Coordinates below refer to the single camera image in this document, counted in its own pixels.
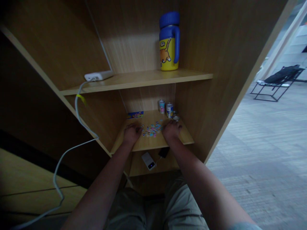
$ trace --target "colorful card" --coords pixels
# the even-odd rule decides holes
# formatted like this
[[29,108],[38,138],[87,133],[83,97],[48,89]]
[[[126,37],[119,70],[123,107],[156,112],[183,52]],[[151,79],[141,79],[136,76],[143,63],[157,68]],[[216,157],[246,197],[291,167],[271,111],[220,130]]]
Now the colorful card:
[[144,116],[144,111],[133,112],[133,113],[128,113],[127,119],[142,118],[143,116]]

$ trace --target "person's left hand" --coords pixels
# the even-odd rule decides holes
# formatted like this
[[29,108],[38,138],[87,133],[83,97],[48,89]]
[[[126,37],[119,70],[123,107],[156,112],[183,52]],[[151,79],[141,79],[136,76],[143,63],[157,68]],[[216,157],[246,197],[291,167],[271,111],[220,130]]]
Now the person's left hand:
[[139,139],[141,136],[143,128],[138,126],[136,123],[132,123],[130,125],[127,125],[127,127],[124,130],[124,140],[123,144],[130,144],[134,145],[135,142]]

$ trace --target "power adapter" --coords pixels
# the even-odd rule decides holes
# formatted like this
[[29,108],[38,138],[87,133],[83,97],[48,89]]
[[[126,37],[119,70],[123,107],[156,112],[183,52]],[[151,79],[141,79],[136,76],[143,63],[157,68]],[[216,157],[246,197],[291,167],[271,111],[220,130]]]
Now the power adapter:
[[101,71],[101,72],[96,72],[96,73],[88,73],[84,75],[84,78],[87,81],[102,81],[105,80],[109,77],[112,77],[114,75],[114,72],[109,70],[109,71]]

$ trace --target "yellow water bottle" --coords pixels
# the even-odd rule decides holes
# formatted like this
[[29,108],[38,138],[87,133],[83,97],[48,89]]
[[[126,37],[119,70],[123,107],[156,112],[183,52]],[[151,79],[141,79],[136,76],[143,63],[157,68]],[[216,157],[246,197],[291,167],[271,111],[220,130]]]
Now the yellow water bottle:
[[160,62],[162,71],[178,69],[179,64],[179,12],[169,12],[160,18]]

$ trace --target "blue lid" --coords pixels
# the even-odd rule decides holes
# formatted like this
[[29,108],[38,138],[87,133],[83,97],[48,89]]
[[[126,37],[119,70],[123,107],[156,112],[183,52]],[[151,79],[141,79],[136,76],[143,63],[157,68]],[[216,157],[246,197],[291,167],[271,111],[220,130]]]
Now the blue lid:
[[160,29],[169,25],[179,25],[179,12],[169,12],[161,16]]

